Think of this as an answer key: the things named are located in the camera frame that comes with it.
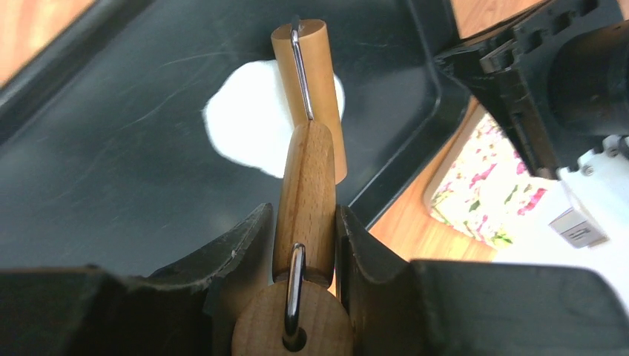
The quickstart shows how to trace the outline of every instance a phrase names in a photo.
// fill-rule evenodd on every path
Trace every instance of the wooden dowel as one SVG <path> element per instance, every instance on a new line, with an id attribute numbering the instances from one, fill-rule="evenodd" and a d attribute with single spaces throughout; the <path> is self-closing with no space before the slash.
<path id="1" fill-rule="evenodd" d="M 297 127 L 306 123 L 307 118 L 293 57 L 290 31 L 290 24 L 277 28 L 271 34 L 271 42 L 280 68 L 286 98 L 289 101 L 293 123 Z M 338 184 L 347 175 L 347 161 L 326 23 L 321 20 L 302 20 L 300 22 L 299 41 L 306 78 L 308 79 L 314 120 L 323 123 L 332 133 L 335 153 L 335 182 Z"/>

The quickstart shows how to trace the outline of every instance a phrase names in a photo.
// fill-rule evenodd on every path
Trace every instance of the black plastic tray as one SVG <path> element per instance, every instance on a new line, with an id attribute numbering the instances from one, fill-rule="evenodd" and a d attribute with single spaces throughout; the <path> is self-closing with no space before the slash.
<path id="1" fill-rule="evenodd" d="M 273 58 L 294 14 L 328 23 L 346 92 L 338 202 L 373 223 L 467 109 L 432 61 L 458 41 L 448 0 L 102 0 L 0 93 L 0 267 L 149 274 L 277 207 L 280 180 L 215 153 L 201 110 Z"/>

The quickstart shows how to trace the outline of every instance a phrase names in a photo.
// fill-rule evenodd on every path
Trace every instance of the scratch on tray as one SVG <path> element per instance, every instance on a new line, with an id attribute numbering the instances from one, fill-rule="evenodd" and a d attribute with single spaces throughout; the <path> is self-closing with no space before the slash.
<path id="1" fill-rule="evenodd" d="M 184 57 L 184 58 L 179 58 L 179 59 L 175 59 L 173 61 L 170 62 L 166 62 L 163 65 L 160 65 L 158 68 L 163 68 L 166 67 L 167 65 L 174 65 L 176 63 L 181 63 L 181 62 L 187 62 L 190 61 L 192 59 L 197 59 L 197 58 L 206 58 L 206 57 L 214 57 L 214 56 L 223 56 L 223 55 L 244 55 L 244 56 L 259 56 L 259 53 L 254 53 L 254 52 L 237 52 L 237 51 L 220 51 L 220 52 L 207 52 L 207 53 L 201 53 L 201 54 L 197 54 L 195 56 L 189 56 L 189 57 Z"/>
<path id="2" fill-rule="evenodd" d="M 92 171 L 94 170 L 94 168 L 96 167 L 96 164 L 105 155 L 105 152 L 107 152 L 109 150 L 109 147 L 111 146 L 112 143 L 113 143 L 113 139 L 110 139 L 107 142 L 107 144 L 105 144 L 105 146 L 99 151 L 99 153 L 96 154 L 96 156 L 92 160 L 92 163 L 90 163 L 90 165 L 83 171 L 83 173 L 78 178 L 76 178 L 74 180 L 74 182 L 72 182 L 72 184 L 70 184 L 70 186 L 65 189 L 65 191 L 63 191 L 61 194 L 57 195 L 53 199 L 50 199 L 47 202 L 44 202 L 44 204 L 42 204 L 42 205 L 49 204 L 49 203 L 51 203 L 51 202 L 53 202 L 53 201 L 55 201 L 55 200 L 57 200 L 59 198 L 65 197 L 66 195 L 71 193 L 72 190 L 74 190 L 74 188 L 76 188 L 76 186 L 79 185 L 79 183 L 81 183 L 86 178 L 88 178 L 90 176 L 90 174 L 92 173 Z"/>
<path id="3" fill-rule="evenodd" d="M 147 112 L 146 114 L 142 115 L 140 118 L 135 119 L 132 122 L 129 122 L 127 125 L 122 126 L 121 128 L 118 129 L 118 131 L 122 131 L 125 130 L 126 128 L 135 125 L 138 122 L 144 121 L 145 119 L 147 119 L 148 117 L 150 117 L 151 115 L 153 115 L 154 113 L 156 113 L 157 111 L 159 111 L 159 109 L 161 109 L 170 99 L 173 99 L 177 94 L 183 92 L 184 90 L 188 89 L 190 86 L 192 86 L 192 82 L 201 74 L 201 72 L 203 72 L 205 69 L 207 68 L 207 63 L 202 65 L 196 72 L 194 72 L 192 74 L 192 76 L 190 78 L 188 78 L 188 80 L 185 81 L 185 83 L 183 83 L 179 88 L 177 88 L 173 93 L 171 93 L 170 95 L 168 95 L 164 100 L 162 100 L 162 102 L 160 102 L 155 108 L 151 109 L 149 112 Z"/>
<path id="4" fill-rule="evenodd" d="M 368 47 L 377 47 L 377 48 L 385 48 L 389 45 L 386 43 L 369 43 L 369 42 L 356 42 L 357 45 L 368 46 Z"/>

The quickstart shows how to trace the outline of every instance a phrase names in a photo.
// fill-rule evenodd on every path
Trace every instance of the white plastic part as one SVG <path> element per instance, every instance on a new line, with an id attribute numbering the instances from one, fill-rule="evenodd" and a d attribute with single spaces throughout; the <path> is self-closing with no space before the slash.
<path id="1" fill-rule="evenodd" d="M 500 251 L 494 262 L 591 269 L 612 286 L 629 314 L 629 161 L 615 154 L 618 140 L 617 136 L 607 138 L 601 154 L 584 154 L 579 171 L 561 169 L 563 182 L 544 195 L 513 232 L 515 244 Z M 577 249 L 549 226 L 576 205 L 575 200 L 606 233 L 606 243 Z"/>

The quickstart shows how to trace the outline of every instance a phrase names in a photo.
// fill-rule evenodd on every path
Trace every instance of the wooden cylinder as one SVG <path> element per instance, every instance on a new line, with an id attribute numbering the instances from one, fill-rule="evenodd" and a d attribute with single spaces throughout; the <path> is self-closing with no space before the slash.
<path id="1" fill-rule="evenodd" d="M 306 109 L 297 77 L 290 40 L 291 25 L 285 24 L 271 34 L 275 58 L 280 68 L 282 83 L 289 101 L 294 126 L 307 121 Z M 334 71 L 326 23 L 321 20 L 300 22 L 300 48 L 308 80 L 314 120 L 325 124 L 332 133 L 335 152 L 335 182 L 338 184 L 347 175 L 345 144 L 340 126 L 338 103 L 334 85 Z"/>
<path id="2" fill-rule="evenodd" d="M 273 280 L 287 278 L 292 247 L 306 246 L 304 278 L 326 288 L 335 263 L 336 187 L 330 130 L 309 121 L 295 128 L 277 212 Z"/>
<path id="3" fill-rule="evenodd" d="M 232 355 L 352 355 L 352 322 L 343 305 L 327 290 L 309 282 L 301 287 L 299 327 L 306 344 L 290 352 L 282 343 L 286 282 L 263 289 L 238 317 Z"/>

